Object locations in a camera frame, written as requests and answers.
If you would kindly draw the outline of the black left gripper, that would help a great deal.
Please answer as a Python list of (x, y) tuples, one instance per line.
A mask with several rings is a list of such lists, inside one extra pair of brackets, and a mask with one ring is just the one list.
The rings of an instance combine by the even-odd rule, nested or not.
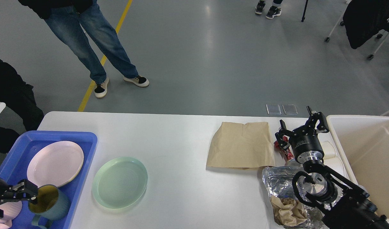
[[(38, 203), (38, 186), (27, 179), (22, 179), (16, 185), (8, 185), (0, 178), (0, 205), (4, 202), (28, 201), (31, 204)], [(0, 219), (4, 217), (4, 211), (0, 209)]]

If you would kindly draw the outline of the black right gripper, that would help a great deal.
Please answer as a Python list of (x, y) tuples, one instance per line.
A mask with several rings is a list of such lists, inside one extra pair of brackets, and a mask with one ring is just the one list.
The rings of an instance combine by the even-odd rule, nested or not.
[[(304, 164), (310, 160), (322, 161), (324, 158), (324, 151), (318, 139), (318, 134), (328, 133), (329, 127), (326, 117), (322, 112), (316, 112), (307, 106), (309, 118), (305, 126), (300, 126), (292, 131), (286, 128), (285, 122), (280, 120), (280, 128), (275, 133), (275, 138), (279, 147), (287, 150), (292, 147), (295, 160)], [(289, 142), (286, 142), (283, 137), (289, 137)]]

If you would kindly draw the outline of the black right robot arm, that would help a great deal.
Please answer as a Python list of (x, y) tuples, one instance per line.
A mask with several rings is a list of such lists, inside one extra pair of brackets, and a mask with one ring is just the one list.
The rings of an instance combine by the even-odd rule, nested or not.
[(389, 229), (387, 217), (376, 214), (377, 207), (367, 191), (324, 165), (318, 134), (329, 132), (329, 128), (323, 113), (307, 109), (309, 118), (304, 125), (289, 130), (280, 120), (275, 133), (280, 148), (292, 148), (295, 161), (303, 166), (292, 179), (296, 198), (320, 210), (322, 222), (330, 229)]

